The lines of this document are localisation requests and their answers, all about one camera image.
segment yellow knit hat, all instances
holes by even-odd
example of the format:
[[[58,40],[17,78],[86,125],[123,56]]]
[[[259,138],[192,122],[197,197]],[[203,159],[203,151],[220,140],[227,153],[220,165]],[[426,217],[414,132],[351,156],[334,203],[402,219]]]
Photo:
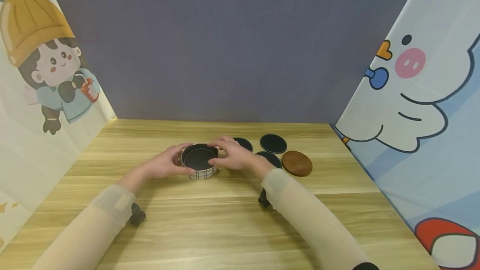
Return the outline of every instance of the yellow knit hat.
[[[49,0],[4,0],[0,24],[8,58],[15,67],[43,43],[75,37],[65,16]]]

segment orange beak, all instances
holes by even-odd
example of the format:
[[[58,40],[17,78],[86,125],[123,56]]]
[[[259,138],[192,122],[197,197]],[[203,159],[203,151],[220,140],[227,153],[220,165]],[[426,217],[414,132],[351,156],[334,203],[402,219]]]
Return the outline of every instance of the orange beak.
[[[389,49],[390,49],[390,41],[389,40],[383,41],[382,46],[380,46],[380,49],[377,52],[377,56],[379,58],[384,59],[385,61],[388,61],[389,59],[392,58],[392,52]]]

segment light blue jacket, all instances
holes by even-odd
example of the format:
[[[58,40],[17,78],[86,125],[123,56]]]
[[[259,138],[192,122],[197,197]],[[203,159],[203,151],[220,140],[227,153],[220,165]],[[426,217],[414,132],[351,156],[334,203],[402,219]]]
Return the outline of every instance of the light blue jacket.
[[[80,68],[79,71],[81,71],[86,78],[91,78],[93,80],[92,87],[94,88],[94,91],[100,93],[100,85],[98,84],[95,75],[85,68]],[[66,103],[61,99],[56,87],[39,87],[37,89],[37,98],[38,103],[41,105],[53,110],[63,111],[69,123],[80,119],[93,105],[80,89],[75,90],[75,99],[70,103]]]

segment gray wall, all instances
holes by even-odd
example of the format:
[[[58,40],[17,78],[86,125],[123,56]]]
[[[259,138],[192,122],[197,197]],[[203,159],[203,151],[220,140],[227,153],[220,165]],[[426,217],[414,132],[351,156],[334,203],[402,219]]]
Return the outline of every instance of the gray wall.
[[[58,0],[119,118],[335,122],[407,0]]]

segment pink pig nose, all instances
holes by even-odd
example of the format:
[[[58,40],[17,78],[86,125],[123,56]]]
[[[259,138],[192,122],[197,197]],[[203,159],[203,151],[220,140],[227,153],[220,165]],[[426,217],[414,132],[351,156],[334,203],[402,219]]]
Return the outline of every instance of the pink pig nose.
[[[401,78],[412,78],[423,70],[425,61],[425,52],[422,49],[407,49],[395,62],[395,72]]]

